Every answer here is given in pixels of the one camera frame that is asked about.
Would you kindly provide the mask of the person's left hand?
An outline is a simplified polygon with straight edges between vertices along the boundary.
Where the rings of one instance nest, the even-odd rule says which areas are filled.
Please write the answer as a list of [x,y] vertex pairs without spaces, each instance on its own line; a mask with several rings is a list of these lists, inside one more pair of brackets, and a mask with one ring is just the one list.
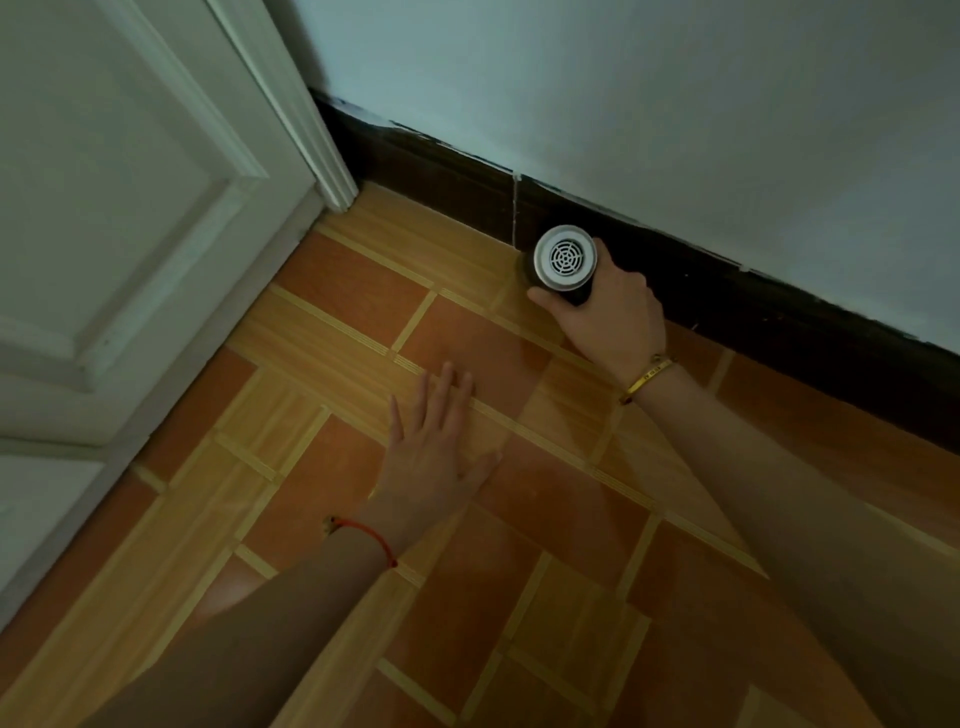
[[474,377],[456,370],[460,395],[460,437],[450,443],[434,434],[434,390],[425,373],[417,387],[414,405],[402,422],[405,442],[388,451],[371,499],[358,516],[359,522],[380,539],[395,561],[429,529],[459,512],[479,490],[464,488],[460,443],[474,393]]

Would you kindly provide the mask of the person's right hand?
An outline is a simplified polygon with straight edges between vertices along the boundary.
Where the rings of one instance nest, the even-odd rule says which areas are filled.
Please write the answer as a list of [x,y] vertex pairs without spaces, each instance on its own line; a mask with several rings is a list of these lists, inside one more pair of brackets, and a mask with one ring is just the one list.
[[588,324],[559,324],[573,346],[623,389],[666,358],[666,324],[663,306],[642,273],[620,269],[599,238],[594,238],[598,263]]

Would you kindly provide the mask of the black handheld blower white grille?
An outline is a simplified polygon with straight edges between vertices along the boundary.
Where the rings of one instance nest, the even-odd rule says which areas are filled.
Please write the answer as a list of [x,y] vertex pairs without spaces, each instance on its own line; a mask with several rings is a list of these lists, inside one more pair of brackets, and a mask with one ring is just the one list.
[[525,287],[553,292],[578,308],[591,296],[597,263],[594,237],[576,225],[561,224],[522,254],[519,276]]

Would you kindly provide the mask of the person's right forearm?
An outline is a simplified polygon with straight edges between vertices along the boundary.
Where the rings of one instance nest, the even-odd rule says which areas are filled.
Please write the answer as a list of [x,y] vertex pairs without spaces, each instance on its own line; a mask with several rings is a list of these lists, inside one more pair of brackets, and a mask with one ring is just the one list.
[[625,394],[887,728],[960,728],[960,560],[873,512],[666,358]]

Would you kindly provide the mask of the person's left forearm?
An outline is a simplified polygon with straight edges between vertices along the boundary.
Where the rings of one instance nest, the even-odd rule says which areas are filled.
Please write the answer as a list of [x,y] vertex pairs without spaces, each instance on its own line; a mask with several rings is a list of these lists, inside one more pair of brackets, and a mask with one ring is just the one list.
[[78,728],[267,728],[391,553],[358,516],[184,636]]

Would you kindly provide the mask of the dark brown baseboard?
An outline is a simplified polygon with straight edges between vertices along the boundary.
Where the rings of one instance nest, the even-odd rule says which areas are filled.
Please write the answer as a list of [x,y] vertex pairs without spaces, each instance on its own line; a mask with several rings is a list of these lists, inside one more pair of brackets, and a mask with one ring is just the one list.
[[669,321],[960,455],[960,354],[310,93],[357,182],[522,252],[551,227],[579,226],[605,242],[615,263],[646,277]]

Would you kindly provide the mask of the white panel door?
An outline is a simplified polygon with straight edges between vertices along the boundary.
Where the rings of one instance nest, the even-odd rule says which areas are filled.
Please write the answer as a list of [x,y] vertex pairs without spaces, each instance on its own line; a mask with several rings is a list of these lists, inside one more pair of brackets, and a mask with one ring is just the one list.
[[230,0],[0,0],[0,629],[314,192]]

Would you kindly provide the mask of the white door frame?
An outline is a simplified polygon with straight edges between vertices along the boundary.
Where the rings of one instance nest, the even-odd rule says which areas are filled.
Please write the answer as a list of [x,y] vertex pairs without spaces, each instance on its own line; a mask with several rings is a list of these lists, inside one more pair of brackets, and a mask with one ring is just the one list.
[[204,0],[313,173],[330,210],[345,213],[358,185],[263,0]]

